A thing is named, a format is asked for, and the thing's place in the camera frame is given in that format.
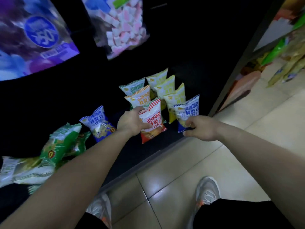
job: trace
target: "yellow snack bag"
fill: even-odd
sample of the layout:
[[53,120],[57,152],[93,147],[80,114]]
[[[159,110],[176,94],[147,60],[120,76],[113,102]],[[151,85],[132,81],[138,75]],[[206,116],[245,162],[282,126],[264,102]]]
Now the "yellow snack bag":
[[165,95],[175,92],[175,75],[167,78],[162,84],[154,87],[158,97],[161,99],[161,110],[166,108],[166,102],[164,100]]
[[173,106],[175,104],[182,104],[185,102],[184,83],[182,83],[174,93],[165,95],[163,97],[166,101],[167,109],[168,109],[169,116],[170,116],[169,123],[172,123],[174,120],[177,119],[176,114],[175,114],[175,109],[173,108]]
[[166,80],[168,68],[157,74],[146,77],[147,82],[150,86],[150,99],[153,100],[157,97],[157,93],[154,91],[154,87],[162,84]]
[[131,96],[125,96],[125,99],[131,103],[132,107],[143,106],[150,102],[149,85],[140,88]]

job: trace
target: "finger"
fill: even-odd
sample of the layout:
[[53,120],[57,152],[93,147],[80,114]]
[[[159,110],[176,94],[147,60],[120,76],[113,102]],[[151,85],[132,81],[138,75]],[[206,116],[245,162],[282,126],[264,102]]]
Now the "finger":
[[139,112],[139,111],[141,111],[141,110],[144,110],[144,108],[141,107],[141,106],[137,106],[137,107],[135,107],[133,110]]
[[152,125],[150,123],[141,123],[141,128],[142,129],[149,129],[151,127],[152,127]]
[[185,125],[188,126],[188,127],[192,127],[191,124],[193,124],[193,125],[195,126],[195,124],[194,124],[194,119],[195,119],[194,116],[189,117],[189,118],[186,120]]
[[184,136],[186,136],[186,137],[193,137],[194,136],[194,131],[195,131],[195,129],[193,129],[193,130],[186,130],[182,134]]

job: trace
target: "blue circle logo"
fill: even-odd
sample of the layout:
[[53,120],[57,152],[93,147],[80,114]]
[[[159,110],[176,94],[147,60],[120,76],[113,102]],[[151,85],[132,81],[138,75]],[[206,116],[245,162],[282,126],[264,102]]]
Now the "blue circle logo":
[[59,39],[55,26],[41,16],[29,17],[24,24],[24,32],[33,43],[44,48],[54,46]]

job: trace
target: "tile floor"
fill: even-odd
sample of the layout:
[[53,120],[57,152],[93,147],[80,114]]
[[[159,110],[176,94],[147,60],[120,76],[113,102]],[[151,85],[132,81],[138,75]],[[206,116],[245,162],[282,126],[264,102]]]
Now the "tile floor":
[[[304,153],[305,72],[266,89],[282,66],[267,67],[251,93],[215,116],[298,154]],[[188,138],[166,156],[109,191],[114,229],[185,228],[201,177],[213,176],[223,198],[264,201],[269,197],[220,142]]]

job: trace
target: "right hand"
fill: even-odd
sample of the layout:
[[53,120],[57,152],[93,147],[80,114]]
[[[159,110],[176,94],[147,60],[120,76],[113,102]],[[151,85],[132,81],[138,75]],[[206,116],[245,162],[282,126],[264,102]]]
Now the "right hand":
[[196,137],[203,141],[219,140],[219,128],[224,123],[208,116],[192,116],[187,119],[185,124],[194,128],[183,132],[186,137]]

